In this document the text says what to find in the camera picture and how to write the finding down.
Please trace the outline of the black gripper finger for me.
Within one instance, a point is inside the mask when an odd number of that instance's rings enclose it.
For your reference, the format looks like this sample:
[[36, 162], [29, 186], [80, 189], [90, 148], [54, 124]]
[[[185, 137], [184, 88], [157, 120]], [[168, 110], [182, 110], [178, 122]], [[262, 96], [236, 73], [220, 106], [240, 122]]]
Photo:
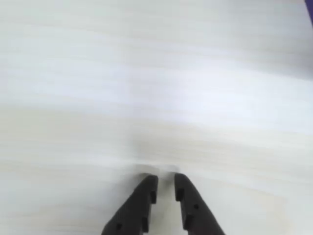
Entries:
[[143, 235], [149, 232], [151, 207], [157, 202], [158, 177], [146, 176], [105, 225], [102, 235]]
[[191, 180], [184, 174], [176, 173], [174, 183], [183, 229], [189, 235], [225, 235]]

